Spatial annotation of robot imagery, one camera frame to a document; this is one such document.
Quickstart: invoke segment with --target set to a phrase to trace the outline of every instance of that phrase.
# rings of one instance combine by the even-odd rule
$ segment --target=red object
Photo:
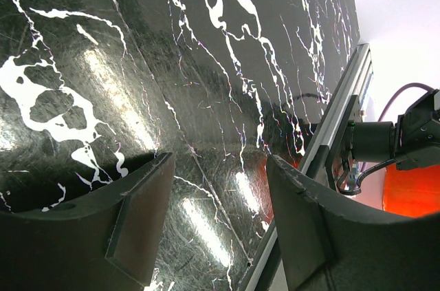
[[[440,166],[398,171],[386,169],[383,208],[385,211],[421,217],[440,211]]]

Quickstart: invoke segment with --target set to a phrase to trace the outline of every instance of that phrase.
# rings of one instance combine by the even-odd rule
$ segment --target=black cylinder
[[[394,156],[392,122],[357,122],[352,132],[352,154],[358,162],[383,162]]]

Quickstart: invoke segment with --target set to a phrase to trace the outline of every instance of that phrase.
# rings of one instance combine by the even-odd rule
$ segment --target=black cable
[[[391,96],[390,100],[388,101],[388,103],[386,103],[385,108],[382,110],[382,113],[380,114],[379,117],[379,122],[383,121],[383,119],[385,118],[386,113],[388,112],[388,110],[390,109],[391,105],[394,103],[394,101],[396,100],[397,97],[400,96],[401,93],[403,93],[404,91],[406,91],[407,89],[410,88],[420,88],[420,89],[424,89],[426,91],[432,91],[434,90],[434,88],[425,85],[424,83],[408,83],[407,85],[404,85],[403,87],[401,87],[399,90],[397,90],[395,92],[395,94],[393,96]],[[361,173],[365,172],[366,169],[366,162],[364,162],[362,164],[362,168],[360,169]]]
[[[362,185],[362,181],[364,181],[364,179],[373,174],[374,172],[377,172],[380,169],[383,169],[384,167],[390,166],[392,164],[394,164],[396,162],[396,159],[389,159],[389,160],[385,160],[384,162],[381,162],[373,167],[371,167],[370,169],[367,169],[365,172],[363,172],[360,177],[356,180],[356,187],[354,189],[349,189],[349,190],[342,190],[339,189],[339,192],[343,195],[349,195],[349,196],[353,196],[353,195],[357,195],[361,192],[361,185]]]

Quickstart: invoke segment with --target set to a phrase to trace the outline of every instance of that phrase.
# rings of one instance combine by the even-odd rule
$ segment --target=orange surface
[[[398,171],[386,169],[384,210],[407,217],[421,217],[440,211],[440,166]]]

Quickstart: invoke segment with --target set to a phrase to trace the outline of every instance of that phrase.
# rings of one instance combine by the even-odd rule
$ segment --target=black marble table
[[[176,154],[150,290],[237,290],[359,39],[354,0],[0,0],[0,209]]]

